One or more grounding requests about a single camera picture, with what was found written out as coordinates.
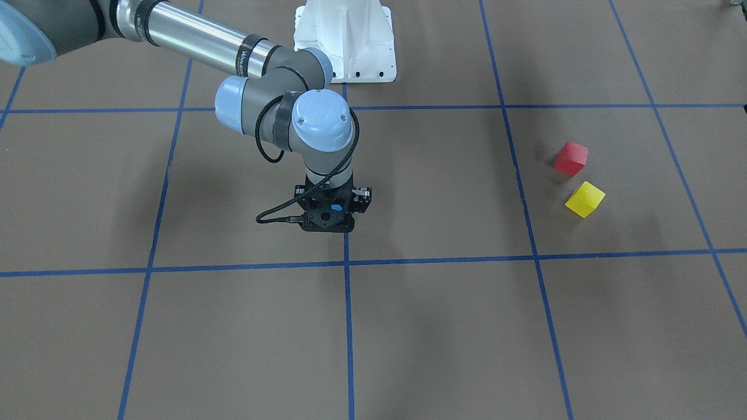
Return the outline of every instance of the yellow block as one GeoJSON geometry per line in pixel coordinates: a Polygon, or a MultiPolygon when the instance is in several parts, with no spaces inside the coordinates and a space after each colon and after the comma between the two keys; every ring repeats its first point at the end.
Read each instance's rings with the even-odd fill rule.
{"type": "Polygon", "coordinates": [[[604,192],[594,185],[584,181],[583,184],[565,202],[565,207],[573,210],[581,217],[586,217],[596,210],[604,198],[604,192]]]}

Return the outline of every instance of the floor tile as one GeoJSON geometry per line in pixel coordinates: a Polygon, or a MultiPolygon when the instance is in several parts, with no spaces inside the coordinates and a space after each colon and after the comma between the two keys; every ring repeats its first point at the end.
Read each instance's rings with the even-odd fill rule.
{"type": "Polygon", "coordinates": [[[142,274],[0,281],[0,418],[116,418],[142,287],[142,274]]]}
{"type": "Polygon", "coordinates": [[[738,7],[720,0],[615,5],[657,103],[747,102],[747,22],[738,7]]]}
{"type": "Polygon", "coordinates": [[[397,80],[350,84],[353,105],[498,104],[477,1],[386,0],[397,80]]]}
{"type": "Polygon", "coordinates": [[[11,114],[0,132],[0,191],[12,197],[0,202],[0,270],[144,267],[175,118],[11,114]]]}
{"type": "Polygon", "coordinates": [[[154,274],[136,419],[345,419],[342,268],[154,274]]]}
{"type": "Polygon", "coordinates": [[[540,253],[707,247],[651,109],[509,110],[540,253]],[[575,176],[556,172],[567,141],[589,148],[575,176]],[[583,181],[607,195],[585,219],[564,203],[583,181]]]}
{"type": "Polygon", "coordinates": [[[352,259],[531,254],[496,110],[360,111],[352,259]]]}
{"type": "Polygon", "coordinates": [[[532,262],[350,278],[357,418],[567,418],[532,262]]]}
{"type": "Polygon", "coordinates": [[[747,254],[719,255],[719,261],[737,299],[742,316],[747,316],[747,254]]]}
{"type": "MultiPolygon", "coordinates": [[[[252,34],[260,34],[269,41],[293,49],[296,7],[305,4],[298,0],[227,1],[209,0],[202,11],[206,16],[252,34]]],[[[201,63],[195,63],[190,75],[188,107],[213,107],[215,93],[228,74],[201,63]]],[[[342,94],[341,84],[329,89],[342,94]]]]}
{"type": "Polygon", "coordinates": [[[741,419],[747,340],[710,256],[543,262],[576,419],[741,419]]]}
{"type": "Polygon", "coordinates": [[[747,247],[747,115],[741,108],[659,110],[714,247],[747,247]]]}
{"type": "MultiPolygon", "coordinates": [[[[274,146],[267,153],[277,155],[274,146]]],[[[212,265],[342,260],[342,235],[308,233],[295,224],[260,225],[255,217],[293,198],[306,177],[287,154],[267,163],[254,138],[220,125],[211,112],[187,112],[171,167],[156,265],[212,265]]],[[[298,205],[280,215],[298,215],[298,205]]]]}
{"type": "Polygon", "coordinates": [[[486,0],[508,104],[648,103],[606,1],[486,0]]]}

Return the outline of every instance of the black band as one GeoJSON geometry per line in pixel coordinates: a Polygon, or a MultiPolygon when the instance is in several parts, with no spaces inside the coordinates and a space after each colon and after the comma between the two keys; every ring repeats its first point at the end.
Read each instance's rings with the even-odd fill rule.
{"type": "Polygon", "coordinates": [[[291,115],[293,114],[293,104],[298,97],[304,92],[294,90],[285,92],[277,111],[275,111],[275,121],[273,122],[273,143],[281,150],[293,152],[288,138],[291,133],[291,115]]]}
{"type": "Polygon", "coordinates": [[[241,45],[236,52],[236,75],[249,77],[249,56],[252,54],[259,41],[266,40],[261,35],[251,34],[241,41],[241,45]]]}
{"type": "Polygon", "coordinates": [[[290,67],[286,67],[286,66],[280,66],[280,67],[275,67],[275,68],[276,69],[286,69],[287,71],[292,72],[293,74],[297,75],[298,78],[301,79],[301,82],[303,83],[303,86],[306,88],[306,90],[309,90],[309,84],[306,83],[306,79],[303,78],[303,76],[301,75],[301,73],[297,72],[296,70],[291,69],[290,67]]]}
{"type": "Polygon", "coordinates": [[[351,162],[351,161],[353,161],[353,160],[352,160],[352,159],[348,159],[348,161],[347,161],[347,165],[345,165],[345,167],[342,167],[342,168],[340,168],[340,170],[339,170],[339,171],[337,171],[337,172],[335,172],[335,173],[332,173],[332,174],[329,174],[329,173],[318,173],[317,171],[315,171],[315,170],[311,169],[311,168],[310,168],[310,167],[308,167],[308,166],[306,167],[306,169],[307,169],[307,170],[309,170],[309,172],[313,173],[313,174],[314,174],[314,175],[316,175],[316,176],[322,176],[322,177],[324,177],[324,176],[328,176],[328,175],[333,175],[333,176],[336,176],[336,175],[340,175],[341,173],[345,172],[345,171],[347,170],[347,168],[348,168],[348,167],[350,167],[350,162],[351,162]]]}
{"type": "Polygon", "coordinates": [[[267,72],[267,65],[270,63],[270,57],[275,54],[275,51],[280,48],[279,45],[274,46],[270,52],[267,53],[267,57],[264,58],[264,64],[262,64],[262,75],[264,75],[267,72]]]}
{"type": "Polygon", "coordinates": [[[109,2],[109,21],[111,22],[112,28],[114,28],[114,32],[124,38],[125,36],[122,35],[122,32],[120,31],[120,24],[117,23],[117,5],[119,3],[120,0],[111,0],[109,2]]]}
{"type": "Polygon", "coordinates": [[[93,12],[96,14],[96,21],[99,23],[99,34],[96,35],[96,42],[104,39],[106,33],[106,20],[104,19],[104,11],[101,10],[99,0],[88,0],[91,3],[93,12]]]}
{"type": "Polygon", "coordinates": [[[150,19],[150,13],[153,11],[153,8],[162,1],[169,0],[144,0],[137,6],[137,10],[135,11],[135,31],[137,32],[137,35],[142,40],[146,40],[155,46],[158,46],[158,44],[154,43],[150,38],[148,20],[150,19]]]}

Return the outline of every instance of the wooden cube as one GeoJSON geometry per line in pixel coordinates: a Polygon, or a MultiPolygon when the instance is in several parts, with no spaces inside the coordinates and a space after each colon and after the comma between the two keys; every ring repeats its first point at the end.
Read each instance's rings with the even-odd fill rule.
{"type": "Polygon", "coordinates": [[[583,184],[565,202],[565,207],[573,210],[581,217],[586,217],[596,210],[604,198],[604,192],[594,185],[584,181],[583,184]]]}
{"type": "Polygon", "coordinates": [[[555,170],[575,176],[584,166],[589,149],[569,141],[562,147],[555,158],[555,170]]]}

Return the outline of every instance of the brown floor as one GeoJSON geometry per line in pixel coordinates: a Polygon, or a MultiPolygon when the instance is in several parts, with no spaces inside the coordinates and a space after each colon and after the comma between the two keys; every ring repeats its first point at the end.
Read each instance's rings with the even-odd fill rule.
{"type": "MultiPolygon", "coordinates": [[[[303,166],[217,122],[216,70],[0,64],[0,419],[744,419],[727,3],[384,1],[396,82],[332,86],[374,193],[350,235],[254,222],[303,166]]],[[[203,12],[292,46],[301,4],[203,12]]]]}

